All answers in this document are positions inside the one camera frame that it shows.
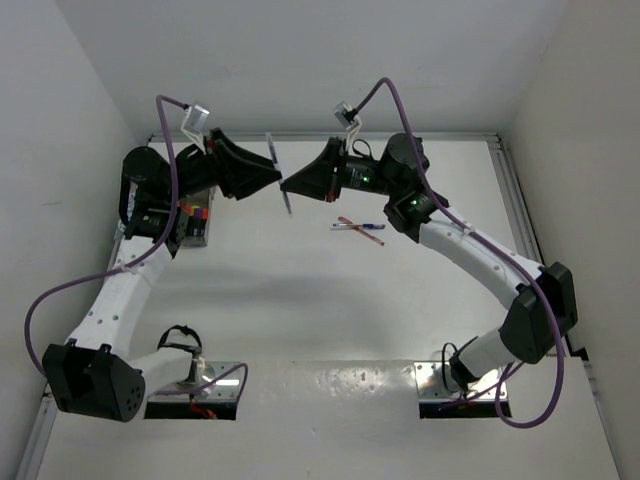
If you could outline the clear thin ballpoint pen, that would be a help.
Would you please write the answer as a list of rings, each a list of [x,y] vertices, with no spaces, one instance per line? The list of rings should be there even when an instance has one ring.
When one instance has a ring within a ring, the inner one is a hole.
[[[273,137],[272,137],[270,132],[266,132],[265,133],[265,139],[266,139],[266,143],[267,143],[267,146],[268,146],[268,149],[269,149],[269,153],[270,153],[271,160],[273,162],[274,168],[281,175],[281,178],[278,180],[278,183],[281,186],[283,184],[284,177],[283,177],[282,169],[281,169],[281,166],[280,166],[280,163],[279,163],[279,160],[278,160],[278,155],[277,155],[275,143],[274,143]],[[289,218],[292,218],[293,217],[292,206],[291,206],[291,202],[290,202],[288,193],[281,189],[281,196],[282,196],[283,203],[284,203],[284,206],[286,208],[287,214],[288,214]]]

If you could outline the blue gel pen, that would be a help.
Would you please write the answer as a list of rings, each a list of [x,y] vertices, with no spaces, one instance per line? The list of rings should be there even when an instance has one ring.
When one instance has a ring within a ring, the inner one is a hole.
[[[347,222],[339,222],[332,224],[332,230],[346,230],[346,229],[359,229],[359,230],[384,230],[386,228],[385,224],[376,224],[376,223],[363,223],[363,224],[354,224]]]

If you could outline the red gel pen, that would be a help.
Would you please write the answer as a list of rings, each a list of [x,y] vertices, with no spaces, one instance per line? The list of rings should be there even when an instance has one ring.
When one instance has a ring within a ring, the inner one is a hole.
[[[354,224],[363,224],[363,223],[353,222],[353,221],[351,221],[351,220],[347,219],[346,217],[339,217],[339,218],[338,218],[338,221],[337,221],[336,223],[339,223],[339,222],[347,222],[347,223],[354,223]],[[359,230],[359,229],[346,229],[346,230],[355,231],[355,232],[357,232],[358,234],[360,234],[360,235],[362,235],[362,236],[366,237],[367,239],[369,239],[369,240],[373,241],[374,243],[376,243],[376,244],[377,244],[377,245],[379,245],[379,246],[384,246],[384,245],[385,245],[385,242],[384,242],[383,240],[381,240],[379,237],[377,237],[377,236],[374,234],[374,232],[375,232],[375,231],[381,231],[381,230],[367,230],[367,231],[365,231],[365,230]]]

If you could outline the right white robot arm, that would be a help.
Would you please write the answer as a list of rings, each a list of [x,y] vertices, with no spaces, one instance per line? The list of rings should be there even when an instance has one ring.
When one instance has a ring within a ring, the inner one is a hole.
[[[321,154],[281,188],[334,202],[342,190],[380,194],[383,212],[398,232],[447,257],[487,288],[506,308],[501,326],[475,337],[450,360],[446,379],[459,388],[512,362],[538,363],[577,323],[573,277],[559,262],[543,266],[500,244],[491,247],[423,184],[429,167],[422,141],[393,135],[380,159],[348,154],[345,140],[332,137]]]

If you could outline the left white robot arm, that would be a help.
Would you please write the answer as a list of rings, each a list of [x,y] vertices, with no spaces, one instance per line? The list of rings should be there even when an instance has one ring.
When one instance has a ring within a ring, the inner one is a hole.
[[[131,339],[155,283],[175,258],[188,230],[181,201],[218,188],[241,200],[280,181],[274,161],[234,144],[221,130],[171,160],[141,146],[124,158],[124,186],[136,187],[123,209],[125,231],[115,261],[88,313],[64,344],[47,347],[42,366],[58,409],[129,422],[148,397],[196,396],[202,382],[202,344],[161,339],[156,350],[129,357]]]

